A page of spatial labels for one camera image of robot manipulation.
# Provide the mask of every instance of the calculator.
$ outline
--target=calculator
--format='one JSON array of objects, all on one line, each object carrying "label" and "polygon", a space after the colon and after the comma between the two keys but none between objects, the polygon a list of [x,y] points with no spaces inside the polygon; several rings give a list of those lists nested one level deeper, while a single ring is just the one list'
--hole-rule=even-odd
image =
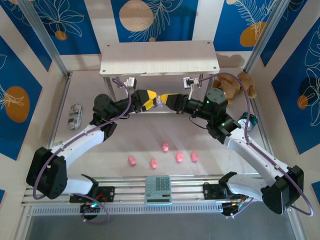
[{"label": "calculator", "polygon": [[144,203],[146,205],[172,204],[169,176],[147,176],[145,178]]}]

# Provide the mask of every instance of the toy car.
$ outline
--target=toy car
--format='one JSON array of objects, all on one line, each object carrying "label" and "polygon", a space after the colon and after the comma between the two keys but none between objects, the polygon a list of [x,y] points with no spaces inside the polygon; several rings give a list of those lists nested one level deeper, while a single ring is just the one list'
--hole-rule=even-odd
[{"label": "toy car", "polygon": [[80,127],[82,117],[82,106],[79,103],[76,103],[71,106],[69,119],[68,119],[68,126],[70,129],[77,129]]}]

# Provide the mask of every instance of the stuffed teddy bear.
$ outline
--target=stuffed teddy bear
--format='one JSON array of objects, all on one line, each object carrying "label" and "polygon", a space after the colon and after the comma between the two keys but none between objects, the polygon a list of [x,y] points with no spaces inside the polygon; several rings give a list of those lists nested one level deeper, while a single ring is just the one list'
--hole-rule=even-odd
[{"label": "stuffed teddy bear", "polygon": [[[242,82],[249,98],[254,99],[257,96],[254,79],[244,71],[240,72],[237,77]],[[212,87],[221,89],[229,104],[232,104],[235,96],[243,91],[240,83],[234,77],[226,74],[218,75],[217,79],[214,79]]]}]

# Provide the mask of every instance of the white robotic arm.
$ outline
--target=white robotic arm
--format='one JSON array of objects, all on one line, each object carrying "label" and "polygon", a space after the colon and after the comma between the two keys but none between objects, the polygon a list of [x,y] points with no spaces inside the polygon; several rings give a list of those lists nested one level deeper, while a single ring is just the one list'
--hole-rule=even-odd
[{"label": "white robotic arm", "polygon": [[[148,90],[140,90],[133,93],[133,105],[130,112],[147,111],[156,104],[156,93]],[[228,101],[220,89],[212,88],[206,93],[204,101],[194,100],[189,95],[165,94],[161,101],[178,114],[188,113],[193,118],[202,118],[208,122],[206,128],[209,134],[228,148],[233,149],[243,157],[262,177],[252,178],[239,175],[235,172],[227,173],[217,184],[217,189],[223,194],[219,198],[228,198],[231,195],[245,195],[258,201],[263,201],[272,211],[282,214],[300,194],[290,184],[288,179],[278,171],[281,167],[303,189],[304,173],[298,167],[289,168],[285,163],[274,158],[262,147],[255,144],[260,151],[269,156],[276,163],[276,167],[261,156],[250,144],[247,143],[245,132],[240,125],[226,113]],[[97,96],[94,102],[93,121],[82,132],[69,139],[65,143],[52,149],[39,148],[34,155],[27,176],[27,183],[34,186],[39,175],[40,168],[48,158],[57,150],[60,151],[51,161],[50,168],[41,176],[37,190],[50,199],[61,194],[83,194],[95,198],[103,187],[86,176],[67,176],[68,167],[90,148],[104,142],[114,132],[117,124],[111,123],[107,127],[98,128],[99,124],[114,118],[128,105],[126,100],[112,102],[103,94]]]}]

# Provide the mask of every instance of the blue wallpaper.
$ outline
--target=blue wallpaper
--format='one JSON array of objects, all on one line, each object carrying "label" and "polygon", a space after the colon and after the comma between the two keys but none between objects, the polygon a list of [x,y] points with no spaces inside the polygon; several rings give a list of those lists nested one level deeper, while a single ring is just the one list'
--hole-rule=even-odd
[{"label": "blue wallpaper", "polygon": [[111,0],[120,43],[192,40],[198,0]]},{"label": "blue wallpaper", "polygon": [[0,154],[17,160],[42,87],[0,37]]},{"label": "blue wallpaper", "polygon": [[2,202],[2,199],[4,198],[5,196],[5,191],[0,189],[0,207],[1,207],[1,202]]},{"label": "blue wallpaper", "polygon": [[275,27],[269,41],[263,49],[260,57],[263,64],[266,66],[275,53],[276,49],[284,39],[291,25],[296,20],[301,9],[304,7],[307,0],[291,0],[288,7],[284,11],[282,18]]},{"label": "blue wallpaper", "polygon": [[0,5],[28,43],[34,54],[38,57],[44,68],[48,71],[52,60],[30,26],[28,20],[21,12],[19,6],[9,0],[0,0]]},{"label": "blue wallpaper", "polygon": [[216,51],[251,51],[276,0],[226,0],[213,40]]},{"label": "blue wallpaper", "polygon": [[320,18],[272,86],[299,154],[320,144]]},{"label": "blue wallpaper", "polygon": [[[39,40],[35,40],[37,36],[19,7],[8,0],[0,3],[35,52]],[[100,54],[84,0],[34,0],[31,3],[61,55]]]}]

